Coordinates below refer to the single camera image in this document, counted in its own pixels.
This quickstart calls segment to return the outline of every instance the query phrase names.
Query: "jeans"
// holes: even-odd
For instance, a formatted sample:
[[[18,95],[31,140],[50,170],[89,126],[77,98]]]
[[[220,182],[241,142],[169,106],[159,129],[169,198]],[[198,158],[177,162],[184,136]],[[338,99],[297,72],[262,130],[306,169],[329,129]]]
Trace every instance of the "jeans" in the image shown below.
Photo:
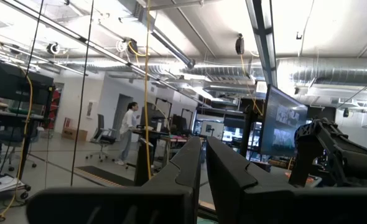
[[[128,152],[129,152],[129,147],[131,145],[131,134],[132,131],[127,131],[126,133],[121,134],[121,143],[123,144],[123,151],[120,154],[120,159],[122,161],[125,161],[127,159],[128,156]]]

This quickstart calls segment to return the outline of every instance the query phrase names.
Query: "cardboard box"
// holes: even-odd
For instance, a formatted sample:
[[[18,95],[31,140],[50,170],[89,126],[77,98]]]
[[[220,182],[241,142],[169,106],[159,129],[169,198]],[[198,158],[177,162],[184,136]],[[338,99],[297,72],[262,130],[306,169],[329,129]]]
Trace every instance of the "cardboard box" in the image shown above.
[[[62,137],[67,138],[67,139],[76,140],[76,132],[77,132],[77,129],[75,128],[63,128]],[[86,141],[86,135],[87,135],[87,131],[78,130],[77,140]]]

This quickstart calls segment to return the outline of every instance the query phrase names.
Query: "white shirt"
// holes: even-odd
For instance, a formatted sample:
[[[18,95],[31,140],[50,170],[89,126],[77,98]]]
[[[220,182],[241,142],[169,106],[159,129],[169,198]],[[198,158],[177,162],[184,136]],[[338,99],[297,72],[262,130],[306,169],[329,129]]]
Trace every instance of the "white shirt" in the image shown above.
[[[129,109],[123,117],[123,122],[121,123],[120,134],[126,133],[128,130],[132,130],[136,127],[136,118],[134,116],[134,111]]]

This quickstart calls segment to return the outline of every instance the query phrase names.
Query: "woman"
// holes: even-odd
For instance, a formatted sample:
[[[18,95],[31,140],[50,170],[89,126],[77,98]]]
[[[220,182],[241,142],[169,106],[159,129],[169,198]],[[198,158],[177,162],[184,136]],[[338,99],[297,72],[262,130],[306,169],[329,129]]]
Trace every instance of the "woman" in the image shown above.
[[[115,162],[119,165],[125,165],[125,160],[127,159],[129,147],[131,144],[132,131],[136,128],[136,117],[134,112],[138,110],[138,104],[132,102],[128,104],[127,112],[124,115],[123,122],[120,128],[121,143],[123,144],[123,151],[120,154],[119,159]]]

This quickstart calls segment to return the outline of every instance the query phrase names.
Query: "floor mat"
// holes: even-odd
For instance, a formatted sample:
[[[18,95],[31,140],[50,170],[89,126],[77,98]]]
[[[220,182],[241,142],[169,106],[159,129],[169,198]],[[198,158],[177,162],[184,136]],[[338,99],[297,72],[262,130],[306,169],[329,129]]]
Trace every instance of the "floor mat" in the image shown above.
[[[111,185],[134,186],[134,181],[121,177],[116,174],[112,174],[108,171],[99,169],[95,166],[76,167],[76,170],[83,174],[89,175],[90,177],[96,178],[98,180],[102,180],[103,182],[106,182]]]

